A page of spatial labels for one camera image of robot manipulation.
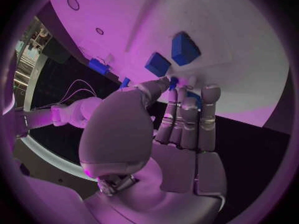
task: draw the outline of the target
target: blue block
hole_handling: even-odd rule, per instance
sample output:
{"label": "blue block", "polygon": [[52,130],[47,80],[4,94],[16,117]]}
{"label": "blue block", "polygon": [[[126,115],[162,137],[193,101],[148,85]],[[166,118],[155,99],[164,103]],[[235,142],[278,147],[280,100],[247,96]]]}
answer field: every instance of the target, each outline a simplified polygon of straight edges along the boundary
{"label": "blue block", "polygon": [[197,95],[196,93],[188,91],[187,92],[187,97],[194,97],[194,98],[196,98],[196,100],[197,100],[197,107],[199,109],[201,109],[202,103],[201,103],[201,97],[199,95]]}
{"label": "blue block", "polygon": [[169,90],[173,90],[176,88],[176,85],[178,83],[178,78],[177,77],[171,77],[170,79],[170,85],[169,85]]}
{"label": "blue block", "polygon": [[104,65],[99,60],[93,58],[89,61],[88,66],[94,71],[99,72],[102,75],[106,75],[109,72],[109,66]]}
{"label": "blue block", "polygon": [[129,82],[130,82],[130,79],[125,77],[124,81],[122,82],[122,84],[120,86],[120,88],[128,87]]}
{"label": "blue block", "polygon": [[189,64],[200,55],[199,48],[185,32],[180,32],[172,40],[171,57],[179,66]]}
{"label": "blue block", "polygon": [[145,68],[147,68],[150,72],[154,73],[156,76],[163,77],[165,76],[170,65],[171,63],[169,61],[167,61],[159,53],[155,52],[149,58]]}

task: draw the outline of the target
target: blue object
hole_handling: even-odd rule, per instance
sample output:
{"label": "blue object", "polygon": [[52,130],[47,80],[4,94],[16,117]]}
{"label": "blue object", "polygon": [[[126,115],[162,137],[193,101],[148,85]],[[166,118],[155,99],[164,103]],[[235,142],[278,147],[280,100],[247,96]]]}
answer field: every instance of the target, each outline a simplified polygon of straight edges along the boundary
{"label": "blue object", "polygon": [[185,32],[180,32],[172,40],[171,57],[179,65],[187,65],[200,56],[200,50]]}
{"label": "blue object", "polygon": [[125,77],[124,81],[122,82],[122,84],[120,86],[120,88],[128,87],[129,82],[130,82],[130,79]]}
{"label": "blue object", "polygon": [[150,72],[154,73],[156,76],[163,77],[165,76],[170,65],[171,63],[169,61],[167,61],[159,53],[155,52],[149,58],[145,68],[147,68]]}
{"label": "blue object", "polygon": [[187,97],[194,97],[194,98],[196,98],[196,100],[197,100],[197,107],[199,109],[201,109],[202,102],[201,102],[201,97],[198,94],[188,91],[187,92]]}
{"label": "blue object", "polygon": [[101,63],[99,60],[92,58],[89,61],[88,66],[93,69],[94,71],[99,72],[102,75],[106,75],[107,73],[109,73],[109,66],[108,65],[104,65],[103,63]]}
{"label": "blue object", "polygon": [[176,85],[178,83],[178,78],[177,77],[171,77],[170,79],[170,85],[169,85],[169,90],[173,90],[176,88]]}

